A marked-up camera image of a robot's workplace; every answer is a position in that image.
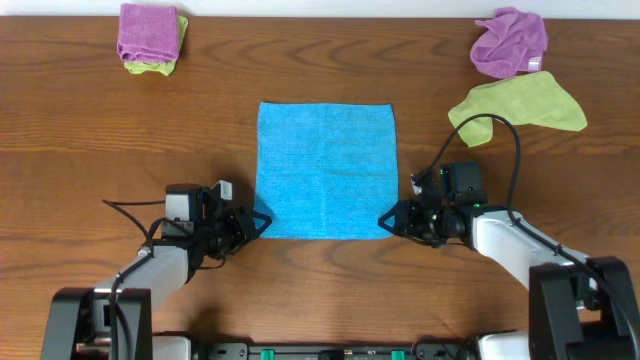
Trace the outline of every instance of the wooden table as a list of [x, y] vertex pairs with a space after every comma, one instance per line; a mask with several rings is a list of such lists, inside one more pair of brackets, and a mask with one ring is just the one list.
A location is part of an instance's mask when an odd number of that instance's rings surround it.
[[[640, 281], [640, 23], [548, 21], [544, 69], [589, 126], [518, 128], [516, 206], [567, 246], [618, 256]], [[177, 182], [234, 182], [253, 202], [261, 101], [392, 103], [400, 196], [452, 127], [447, 111], [492, 81], [469, 61], [467, 20], [190, 19], [170, 77], [130, 75], [117, 18], [0, 19], [0, 358], [39, 356], [52, 295], [90, 287], [142, 242], [101, 199], [155, 200]], [[510, 135], [475, 159], [503, 200]], [[135, 209], [145, 224], [162, 207]], [[384, 241], [259, 240], [201, 272], [154, 330], [208, 340], [411, 343], [527, 326], [527, 292], [467, 249]]]

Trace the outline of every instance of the purple towel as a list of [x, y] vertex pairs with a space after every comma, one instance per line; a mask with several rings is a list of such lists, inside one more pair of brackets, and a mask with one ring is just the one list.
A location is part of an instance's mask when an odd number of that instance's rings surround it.
[[548, 42], [540, 16], [506, 7], [496, 10], [493, 19], [476, 20], [476, 25], [487, 28], [471, 47], [478, 71], [498, 79], [540, 71]]
[[161, 62], [178, 60], [180, 35], [173, 6], [120, 6], [118, 55], [122, 61]]

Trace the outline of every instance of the yellow-green cloth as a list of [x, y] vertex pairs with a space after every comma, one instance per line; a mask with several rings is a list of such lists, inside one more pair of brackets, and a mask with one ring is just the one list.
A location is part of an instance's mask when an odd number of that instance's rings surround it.
[[[184, 34], [187, 32], [187, 26], [189, 20], [184, 16], [178, 16], [178, 28], [180, 30], [180, 47], [182, 47], [182, 41], [184, 40]], [[175, 61], [169, 61], [167, 63], [145, 63], [137, 61], [128, 61], [124, 63], [124, 67], [132, 74], [142, 74], [145, 71], [158, 71], [169, 76], [176, 68]]]
[[[569, 131], [587, 126], [580, 105], [546, 71], [471, 89], [467, 98], [449, 111], [449, 120], [457, 127], [465, 119], [482, 113], [500, 115], [513, 125], [532, 124]], [[460, 137], [469, 147], [482, 145], [491, 140], [492, 122], [490, 118], [473, 120], [460, 129]]]

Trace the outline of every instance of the white wall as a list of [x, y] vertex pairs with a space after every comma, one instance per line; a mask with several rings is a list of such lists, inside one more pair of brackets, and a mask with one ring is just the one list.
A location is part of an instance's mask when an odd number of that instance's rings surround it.
[[[0, 0], [0, 15], [117, 15], [125, 0]], [[640, 0], [132, 0], [191, 15], [471, 17], [515, 6], [544, 18], [640, 19]]]

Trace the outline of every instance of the towel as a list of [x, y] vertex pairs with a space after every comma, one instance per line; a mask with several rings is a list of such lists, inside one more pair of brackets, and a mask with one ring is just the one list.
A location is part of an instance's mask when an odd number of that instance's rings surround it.
[[493, 19], [476, 20], [476, 25], [487, 28], [471, 47], [471, 61], [478, 71], [505, 79], [518, 71], [541, 69], [548, 38], [540, 16], [507, 7], [496, 10]]
[[397, 201], [391, 105], [260, 105], [254, 208], [273, 219], [263, 238], [386, 238], [377, 221]]
[[168, 62], [180, 52], [177, 10], [173, 6], [122, 4], [118, 55], [122, 61]]
[[[178, 16], [178, 27], [180, 29], [180, 47], [182, 47], [182, 41], [184, 40], [184, 34], [187, 32], [187, 26], [189, 20], [186, 17]], [[169, 61], [168, 63], [145, 63], [138, 61], [127, 61], [124, 63], [124, 67], [132, 74], [142, 74], [145, 71], [158, 71], [164, 76], [169, 76], [176, 68], [175, 61]]]
[[[580, 105], [546, 71], [471, 89], [467, 98], [449, 111], [449, 120], [456, 127], [481, 113], [500, 115], [513, 125], [532, 124], [568, 131], [580, 131], [587, 126]], [[492, 133], [492, 120], [479, 118], [465, 125], [459, 134], [471, 147], [488, 142]]]

